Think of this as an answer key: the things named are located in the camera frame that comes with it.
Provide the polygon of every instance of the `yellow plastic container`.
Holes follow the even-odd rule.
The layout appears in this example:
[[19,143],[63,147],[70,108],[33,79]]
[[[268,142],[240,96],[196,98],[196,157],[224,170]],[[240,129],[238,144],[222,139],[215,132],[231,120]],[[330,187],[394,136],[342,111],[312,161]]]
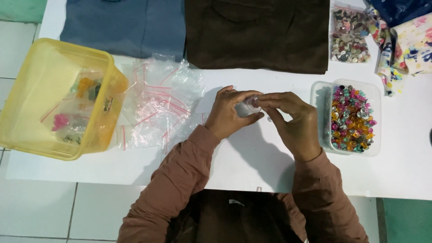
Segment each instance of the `yellow plastic container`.
[[[61,101],[83,68],[104,74],[80,144],[62,141],[40,122]],[[128,87],[113,57],[79,45],[41,38],[33,43],[0,113],[0,146],[59,160],[107,150]]]

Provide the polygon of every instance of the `white table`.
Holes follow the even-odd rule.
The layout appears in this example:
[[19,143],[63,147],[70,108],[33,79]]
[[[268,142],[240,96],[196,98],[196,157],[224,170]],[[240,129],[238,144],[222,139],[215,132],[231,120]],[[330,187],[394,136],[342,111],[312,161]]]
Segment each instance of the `white table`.
[[[48,0],[39,37],[59,39],[65,20],[65,3],[66,0]],[[361,0],[351,0],[351,3],[364,6]],[[372,61],[367,64],[330,61],[325,75],[269,70],[204,70],[203,80],[207,90],[233,84],[237,90],[292,91],[314,105],[317,101],[315,95],[311,98],[311,89],[317,81],[331,83],[346,78],[369,82],[377,85],[384,94],[380,78],[374,74],[378,47],[370,36],[367,44]],[[133,61],[127,57],[114,59],[117,67]],[[431,93],[432,74],[422,74],[409,77],[402,94],[382,98],[383,126],[378,156],[327,154],[340,168],[343,189],[348,195],[432,200]],[[207,95],[200,103],[199,111],[209,112],[211,99],[212,96]],[[12,151],[7,178],[147,185],[160,162],[157,147],[124,152],[110,150],[83,155],[71,162]],[[206,188],[256,191],[261,187],[263,192],[289,192],[292,174],[292,155],[281,142],[274,125],[264,118],[217,147]]]

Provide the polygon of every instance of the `folded fabric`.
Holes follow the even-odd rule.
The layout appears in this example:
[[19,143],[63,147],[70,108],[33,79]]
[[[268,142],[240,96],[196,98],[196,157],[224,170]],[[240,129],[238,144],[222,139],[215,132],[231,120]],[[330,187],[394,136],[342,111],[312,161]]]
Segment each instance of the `folded fabric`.
[[329,0],[185,0],[187,59],[202,69],[324,74]]
[[183,58],[183,0],[68,0],[60,40],[110,54]]
[[366,12],[376,20],[369,28],[381,50],[377,75],[386,95],[401,93],[408,74],[432,72],[432,13],[390,29],[373,6]]
[[392,28],[432,12],[431,0],[369,0]]

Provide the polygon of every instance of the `blue fabric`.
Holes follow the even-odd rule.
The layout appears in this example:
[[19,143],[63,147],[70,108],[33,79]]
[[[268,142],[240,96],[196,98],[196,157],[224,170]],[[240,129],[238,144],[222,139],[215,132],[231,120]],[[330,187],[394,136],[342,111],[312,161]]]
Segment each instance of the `blue fabric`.
[[110,54],[183,58],[184,0],[67,0],[60,40]]
[[432,0],[369,0],[391,27],[432,13]]

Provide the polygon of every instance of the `dark brown fabric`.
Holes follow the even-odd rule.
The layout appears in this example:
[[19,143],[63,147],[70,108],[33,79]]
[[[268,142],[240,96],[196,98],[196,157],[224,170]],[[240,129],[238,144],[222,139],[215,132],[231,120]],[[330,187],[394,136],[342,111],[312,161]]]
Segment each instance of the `dark brown fabric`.
[[368,242],[325,152],[295,162],[292,194],[203,190],[219,142],[200,125],[176,145],[131,205],[117,242]]
[[202,69],[324,74],[330,0],[185,0],[187,59]]

